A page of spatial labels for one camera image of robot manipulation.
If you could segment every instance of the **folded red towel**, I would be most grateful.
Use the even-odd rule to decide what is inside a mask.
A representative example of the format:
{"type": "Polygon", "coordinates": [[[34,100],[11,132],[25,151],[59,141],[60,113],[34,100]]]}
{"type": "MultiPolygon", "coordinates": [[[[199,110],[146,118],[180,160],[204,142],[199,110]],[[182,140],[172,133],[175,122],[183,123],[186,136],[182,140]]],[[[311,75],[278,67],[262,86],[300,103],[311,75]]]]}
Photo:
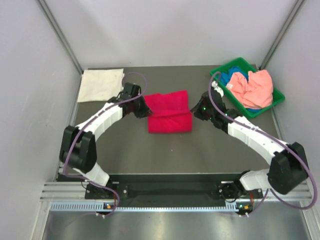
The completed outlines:
{"type": "Polygon", "coordinates": [[[186,90],[144,97],[153,115],[148,117],[149,133],[183,133],[192,130],[192,114],[186,90]]]}

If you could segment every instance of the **blue towel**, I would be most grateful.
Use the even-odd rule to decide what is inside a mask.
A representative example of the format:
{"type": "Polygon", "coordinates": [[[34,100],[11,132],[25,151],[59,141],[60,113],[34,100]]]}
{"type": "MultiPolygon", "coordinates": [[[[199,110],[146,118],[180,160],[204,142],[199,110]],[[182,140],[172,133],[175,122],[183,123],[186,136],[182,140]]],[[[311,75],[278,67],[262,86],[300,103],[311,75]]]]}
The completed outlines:
{"type": "Polygon", "coordinates": [[[226,86],[228,84],[228,82],[230,81],[231,77],[232,77],[232,74],[236,73],[236,72],[240,72],[245,78],[246,80],[248,81],[249,77],[248,77],[248,74],[247,73],[244,73],[240,67],[238,66],[233,66],[231,67],[229,70],[228,70],[228,73],[221,73],[221,78],[220,78],[220,82],[226,86]]]}
{"type": "Polygon", "coordinates": [[[252,109],[252,108],[247,108],[248,111],[252,112],[252,113],[257,113],[259,112],[261,109],[252,109]]]}

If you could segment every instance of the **white towel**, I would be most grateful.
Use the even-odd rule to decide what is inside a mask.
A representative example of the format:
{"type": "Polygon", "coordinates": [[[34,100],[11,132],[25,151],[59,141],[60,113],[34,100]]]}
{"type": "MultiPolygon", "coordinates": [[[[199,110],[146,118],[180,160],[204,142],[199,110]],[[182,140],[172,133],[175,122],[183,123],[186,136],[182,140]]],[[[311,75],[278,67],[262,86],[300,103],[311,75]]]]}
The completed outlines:
{"type": "Polygon", "coordinates": [[[107,101],[122,91],[124,69],[84,70],[78,103],[107,101]]]}

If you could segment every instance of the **pink cloth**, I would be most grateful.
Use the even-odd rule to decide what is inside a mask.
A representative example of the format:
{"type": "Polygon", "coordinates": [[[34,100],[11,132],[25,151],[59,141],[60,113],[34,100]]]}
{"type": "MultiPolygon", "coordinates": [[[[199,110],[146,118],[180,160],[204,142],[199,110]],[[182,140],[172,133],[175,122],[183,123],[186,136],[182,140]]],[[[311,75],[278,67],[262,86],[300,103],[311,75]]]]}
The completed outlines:
{"type": "Polygon", "coordinates": [[[183,133],[192,130],[187,91],[152,94],[144,97],[153,115],[148,117],[149,133],[183,133]]]}
{"type": "Polygon", "coordinates": [[[226,88],[246,109],[263,109],[273,102],[274,87],[267,70],[248,72],[249,80],[235,72],[226,88]]]}

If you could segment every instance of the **dark gray table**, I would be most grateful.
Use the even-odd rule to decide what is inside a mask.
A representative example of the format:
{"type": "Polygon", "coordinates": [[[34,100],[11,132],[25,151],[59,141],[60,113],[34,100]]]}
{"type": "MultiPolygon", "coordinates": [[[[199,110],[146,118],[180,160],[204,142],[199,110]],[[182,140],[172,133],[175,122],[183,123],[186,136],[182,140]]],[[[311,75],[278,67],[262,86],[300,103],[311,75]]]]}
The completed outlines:
{"type": "MultiPolygon", "coordinates": [[[[217,66],[127,67],[148,78],[146,94],[187,90],[189,107],[194,107],[208,89],[210,70],[217,66]]],[[[128,81],[144,86],[138,76],[128,81]]],[[[226,97],[227,107],[232,107],[226,97]]],[[[105,103],[80,103],[76,124],[91,117],[105,103]]],[[[252,123],[277,136],[271,111],[252,123]]],[[[133,114],[112,125],[97,141],[98,163],[109,174],[117,173],[238,173],[267,168],[267,163],[237,139],[216,129],[210,122],[193,118],[189,133],[150,134],[147,119],[133,114]]]]}

